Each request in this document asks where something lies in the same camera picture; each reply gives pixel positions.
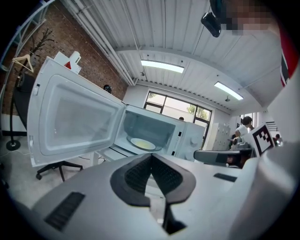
fluorescent ceiling light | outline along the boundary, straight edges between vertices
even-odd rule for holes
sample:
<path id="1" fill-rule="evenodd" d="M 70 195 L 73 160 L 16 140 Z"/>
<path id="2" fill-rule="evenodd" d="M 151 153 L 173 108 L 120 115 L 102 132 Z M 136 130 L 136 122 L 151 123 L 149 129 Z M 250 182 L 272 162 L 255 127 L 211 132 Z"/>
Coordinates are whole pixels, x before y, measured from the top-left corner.
<path id="1" fill-rule="evenodd" d="M 164 62 L 141 60 L 141 63 L 143 66 L 163 68 L 163 69 L 171 70 L 171 71 L 178 72 L 178 73 L 182 73 L 184 70 L 184 67 L 169 64 L 169 63 L 164 63 Z"/>
<path id="2" fill-rule="evenodd" d="M 244 99 L 240 94 L 237 94 L 235 91 L 231 90 L 230 88 L 226 87 L 224 84 L 217 82 L 215 87 L 222 89 L 223 91 L 229 93 L 231 96 L 235 97 L 237 100 Z"/>

ceiling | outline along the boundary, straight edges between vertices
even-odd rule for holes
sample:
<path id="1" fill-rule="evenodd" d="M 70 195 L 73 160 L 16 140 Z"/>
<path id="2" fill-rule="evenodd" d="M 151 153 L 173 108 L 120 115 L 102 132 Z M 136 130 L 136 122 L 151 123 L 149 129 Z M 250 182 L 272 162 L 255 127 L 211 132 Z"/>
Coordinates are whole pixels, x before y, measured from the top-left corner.
<path id="1" fill-rule="evenodd" d="M 201 24 L 209 0 L 81 0 L 139 83 L 186 91 L 227 112 L 265 107 L 281 90 L 279 37 L 270 32 L 213 37 Z M 182 74 L 141 65 L 157 60 L 183 66 Z M 238 101 L 214 87 L 220 81 L 244 97 Z"/>

brick wall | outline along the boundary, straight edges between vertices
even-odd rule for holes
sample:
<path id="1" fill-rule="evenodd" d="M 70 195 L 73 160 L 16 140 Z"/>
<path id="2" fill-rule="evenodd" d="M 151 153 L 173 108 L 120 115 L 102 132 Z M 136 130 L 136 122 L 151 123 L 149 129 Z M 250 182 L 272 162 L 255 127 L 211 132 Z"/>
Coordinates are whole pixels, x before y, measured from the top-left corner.
<path id="1" fill-rule="evenodd" d="M 93 82 L 99 87 L 109 84 L 112 87 L 112 94 L 119 99 L 123 99 L 126 93 L 127 85 L 121 80 L 117 70 L 113 67 L 110 61 L 103 55 L 99 48 L 94 44 L 92 39 L 84 31 L 84 29 L 71 16 L 61 2 L 55 1 L 52 3 L 45 16 L 46 22 L 34 34 L 35 41 L 38 42 L 43 36 L 43 32 L 47 28 L 52 31 L 50 36 L 52 41 L 47 41 L 42 50 L 36 52 L 37 63 L 34 67 L 34 73 L 28 74 L 36 77 L 41 68 L 46 56 L 54 57 L 58 51 L 70 57 L 74 51 L 80 53 L 81 59 L 78 63 L 82 67 L 79 75 Z M 32 41 L 29 40 L 24 48 L 21 50 L 19 56 L 24 56 L 30 53 Z M 3 64 L 9 67 L 9 64 L 16 51 L 16 46 L 11 46 Z M 7 87 L 5 90 L 2 113 L 9 114 L 10 101 L 12 97 L 12 90 L 17 77 L 17 70 L 20 67 L 14 64 L 14 68 L 9 77 Z M 2 86 L 5 74 L 0 73 L 0 86 Z"/>

wooden hanger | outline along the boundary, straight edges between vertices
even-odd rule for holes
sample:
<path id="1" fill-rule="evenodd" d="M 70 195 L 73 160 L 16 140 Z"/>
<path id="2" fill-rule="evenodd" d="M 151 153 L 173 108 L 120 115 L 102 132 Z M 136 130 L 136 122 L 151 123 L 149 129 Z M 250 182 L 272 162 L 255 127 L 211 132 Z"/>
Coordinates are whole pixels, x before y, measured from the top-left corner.
<path id="1" fill-rule="evenodd" d="M 20 60 L 27 60 L 30 69 L 29 69 L 28 67 L 26 67 L 25 65 L 23 65 L 22 63 L 20 63 L 20 62 L 19 62 Z M 32 67 L 32 65 L 31 65 L 31 63 L 30 63 L 30 55 L 29 55 L 29 54 L 26 54 L 26 55 L 23 56 L 23 57 L 13 58 L 13 62 L 15 62 L 15 63 L 17 63 L 17 64 L 20 64 L 20 65 L 22 65 L 24 68 L 27 68 L 29 71 L 33 72 L 33 67 Z"/>

gray floor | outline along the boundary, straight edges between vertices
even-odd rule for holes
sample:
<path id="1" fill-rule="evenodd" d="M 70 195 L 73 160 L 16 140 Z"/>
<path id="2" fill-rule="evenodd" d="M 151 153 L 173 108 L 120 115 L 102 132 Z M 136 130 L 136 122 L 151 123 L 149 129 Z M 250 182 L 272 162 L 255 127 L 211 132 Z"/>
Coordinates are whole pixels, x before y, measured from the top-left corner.
<path id="1" fill-rule="evenodd" d="M 0 140 L 0 162 L 4 164 L 5 169 L 1 170 L 3 179 L 9 184 L 9 193 L 13 199 L 23 203 L 31 208 L 34 203 L 54 187 L 62 183 L 58 169 L 49 170 L 42 173 L 41 180 L 36 179 L 37 170 L 42 167 L 32 167 L 30 155 L 27 147 L 27 137 L 16 137 L 20 141 L 21 147 L 18 151 L 11 152 L 6 149 L 6 142 L 9 137 L 3 137 Z M 84 155 L 83 158 L 90 158 L 90 155 Z M 79 157 L 69 159 L 68 162 L 83 165 L 83 168 L 91 166 L 89 160 Z M 69 179 L 78 173 L 77 168 L 63 167 L 65 179 Z"/>

